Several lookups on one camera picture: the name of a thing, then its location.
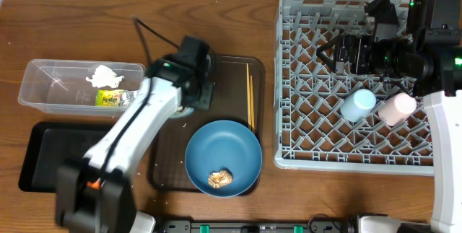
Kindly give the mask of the light blue bowl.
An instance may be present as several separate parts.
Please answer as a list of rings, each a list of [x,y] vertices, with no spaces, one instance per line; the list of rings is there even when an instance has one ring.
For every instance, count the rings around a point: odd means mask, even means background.
[[[194,112],[192,107],[179,107],[176,112],[174,112],[170,118],[184,118]]]

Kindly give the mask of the light blue cup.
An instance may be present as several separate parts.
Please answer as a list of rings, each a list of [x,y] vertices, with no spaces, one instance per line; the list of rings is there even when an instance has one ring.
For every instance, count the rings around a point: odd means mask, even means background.
[[[365,119],[375,107],[376,97],[368,89],[359,89],[349,95],[340,107],[343,117],[353,123]]]

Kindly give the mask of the pink cup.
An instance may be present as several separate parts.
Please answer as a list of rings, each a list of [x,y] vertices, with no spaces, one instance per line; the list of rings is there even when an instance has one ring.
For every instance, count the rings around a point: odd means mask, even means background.
[[[384,106],[379,109],[378,117],[384,120],[388,126],[406,120],[417,108],[417,101],[407,93],[399,93],[384,102]]]

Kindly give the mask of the yellow green snack wrapper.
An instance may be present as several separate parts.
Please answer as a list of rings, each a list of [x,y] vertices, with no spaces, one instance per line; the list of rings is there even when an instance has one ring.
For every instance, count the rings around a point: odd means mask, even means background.
[[[100,107],[126,107],[129,106],[138,95],[138,91],[114,89],[99,90],[96,94],[95,105]]]

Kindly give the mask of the white tissue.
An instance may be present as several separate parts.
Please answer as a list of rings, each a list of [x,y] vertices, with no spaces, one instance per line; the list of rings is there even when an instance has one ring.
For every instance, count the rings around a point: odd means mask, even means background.
[[[87,77],[85,80],[90,82],[93,87],[110,87],[112,89],[116,89],[123,79],[124,76],[118,76],[112,69],[108,68],[107,66],[99,65],[95,69],[92,77]]]

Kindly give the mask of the orange carrot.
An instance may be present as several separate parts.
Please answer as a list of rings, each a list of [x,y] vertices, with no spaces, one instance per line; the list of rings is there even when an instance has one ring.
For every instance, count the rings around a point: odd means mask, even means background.
[[[99,190],[100,187],[101,187],[101,180],[100,180],[100,179],[97,179],[97,180],[94,181],[94,182],[88,181],[88,182],[87,182],[87,187],[92,188],[92,189],[95,189],[95,190]]]

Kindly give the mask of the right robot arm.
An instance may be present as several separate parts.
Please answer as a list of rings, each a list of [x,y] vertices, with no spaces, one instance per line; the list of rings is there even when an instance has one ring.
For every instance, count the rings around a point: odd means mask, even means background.
[[[461,0],[409,0],[406,33],[398,37],[398,15],[390,0],[364,5],[372,35],[342,33],[316,50],[330,70],[351,63],[354,74],[411,77],[421,97],[432,137],[435,200],[430,226],[403,223],[411,232],[461,231]]]

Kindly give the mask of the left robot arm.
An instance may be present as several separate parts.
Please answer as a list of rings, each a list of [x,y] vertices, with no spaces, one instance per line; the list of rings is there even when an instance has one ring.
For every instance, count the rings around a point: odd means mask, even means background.
[[[175,53],[150,65],[136,99],[81,159],[57,170],[55,222],[70,232],[153,232],[136,207],[132,177],[163,124],[180,107],[207,110],[214,55]]]

